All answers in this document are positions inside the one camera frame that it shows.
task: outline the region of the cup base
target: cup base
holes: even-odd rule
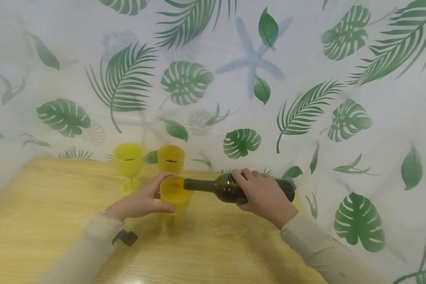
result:
[[[120,193],[123,194],[123,196],[128,196],[132,194],[133,192],[135,192],[136,190],[138,190],[139,188],[141,188],[142,185],[144,184],[138,179],[133,179],[133,185],[134,185],[134,188],[131,187],[131,183],[129,179],[125,180],[125,182],[123,182],[120,186]]]

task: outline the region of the shower curtain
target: shower curtain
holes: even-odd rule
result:
[[[426,0],[0,0],[0,188],[123,142],[292,177],[339,242],[426,284]]]

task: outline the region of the starfish print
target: starfish print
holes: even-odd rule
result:
[[[278,38],[287,30],[287,28],[292,23],[293,17],[288,17],[281,23],[279,23],[279,34]],[[254,86],[256,84],[256,69],[260,67],[267,71],[270,75],[275,77],[278,80],[284,80],[284,73],[273,63],[268,60],[263,59],[264,54],[269,50],[269,47],[266,47],[263,43],[257,49],[254,50],[252,46],[251,38],[249,37],[248,30],[243,24],[243,20],[238,17],[235,20],[235,25],[237,26],[237,32],[239,34],[240,42],[246,51],[246,56],[229,62],[225,65],[222,65],[216,69],[216,74],[222,74],[229,72],[238,68],[248,66],[248,96],[249,99],[252,99],[254,96]]]

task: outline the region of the sleeve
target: sleeve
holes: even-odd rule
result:
[[[284,225],[281,238],[328,283],[390,284],[303,212]]]
[[[115,250],[112,239],[123,228],[120,220],[104,212],[95,215],[66,254],[38,284],[90,284]]]

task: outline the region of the wine bottle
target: wine bottle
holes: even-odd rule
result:
[[[288,179],[276,179],[290,202],[295,197],[295,184]],[[187,191],[212,192],[219,200],[227,203],[244,204],[248,198],[231,174],[222,174],[215,180],[185,179],[183,184]]]

